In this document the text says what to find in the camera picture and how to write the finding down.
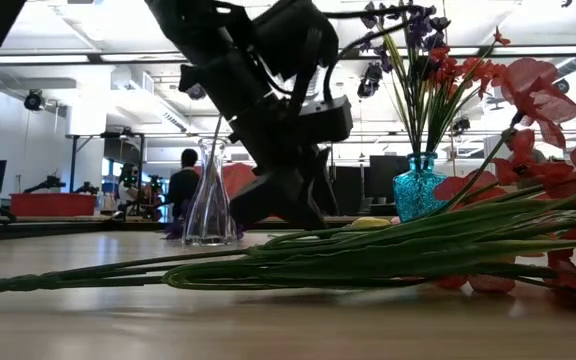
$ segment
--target yellow object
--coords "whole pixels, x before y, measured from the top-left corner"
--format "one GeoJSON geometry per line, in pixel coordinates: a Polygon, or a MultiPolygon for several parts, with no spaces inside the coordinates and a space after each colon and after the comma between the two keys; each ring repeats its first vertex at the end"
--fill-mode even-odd
{"type": "Polygon", "coordinates": [[[386,219],[378,219],[373,217],[361,217],[350,224],[350,227],[375,227],[390,225],[390,221],[386,219]]]}

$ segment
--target teal vase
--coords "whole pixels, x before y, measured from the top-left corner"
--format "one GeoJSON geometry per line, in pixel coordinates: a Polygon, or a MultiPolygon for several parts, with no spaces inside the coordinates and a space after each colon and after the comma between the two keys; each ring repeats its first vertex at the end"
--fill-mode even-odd
{"type": "Polygon", "coordinates": [[[434,152],[410,154],[410,170],[393,179],[395,206],[402,222],[428,214],[445,203],[434,195],[435,187],[446,178],[433,172],[435,159],[434,152]]]}

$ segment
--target black shirt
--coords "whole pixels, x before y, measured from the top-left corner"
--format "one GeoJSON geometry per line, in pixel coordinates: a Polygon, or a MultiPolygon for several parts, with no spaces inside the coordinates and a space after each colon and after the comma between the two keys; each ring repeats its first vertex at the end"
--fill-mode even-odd
{"type": "Polygon", "coordinates": [[[182,169],[170,177],[168,201],[172,202],[172,216],[177,219],[181,214],[181,204],[185,200],[192,200],[192,196],[199,185],[199,175],[194,169],[182,169]]]}

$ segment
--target desk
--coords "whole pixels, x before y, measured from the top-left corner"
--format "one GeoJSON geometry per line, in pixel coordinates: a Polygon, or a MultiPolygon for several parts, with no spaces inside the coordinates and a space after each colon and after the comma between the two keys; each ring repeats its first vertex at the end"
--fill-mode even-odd
{"type": "MultiPolygon", "coordinates": [[[[209,251],[161,234],[0,241],[0,277],[209,251]]],[[[262,243],[249,233],[240,246],[262,243]]],[[[543,290],[197,292],[162,286],[0,294],[0,360],[576,359],[576,313],[543,290]]]]}

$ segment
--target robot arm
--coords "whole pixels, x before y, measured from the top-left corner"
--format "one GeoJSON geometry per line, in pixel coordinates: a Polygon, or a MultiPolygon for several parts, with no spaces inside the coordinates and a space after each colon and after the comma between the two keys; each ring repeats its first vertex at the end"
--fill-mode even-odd
{"type": "Polygon", "coordinates": [[[243,7],[214,0],[145,0],[165,36],[193,64],[182,66],[180,91],[200,84],[229,120],[258,167],[257,180],[231,200],[242,224],[276,215],[305,229],[335,214],[329,149],[352,129],[344,96],[302,106],[317,66],[333,65],[339,41],[311,0],[280,0],[250,20],[243,7]],[[290,98],[278,98],[272,75],[296,76],[290,98]]]}

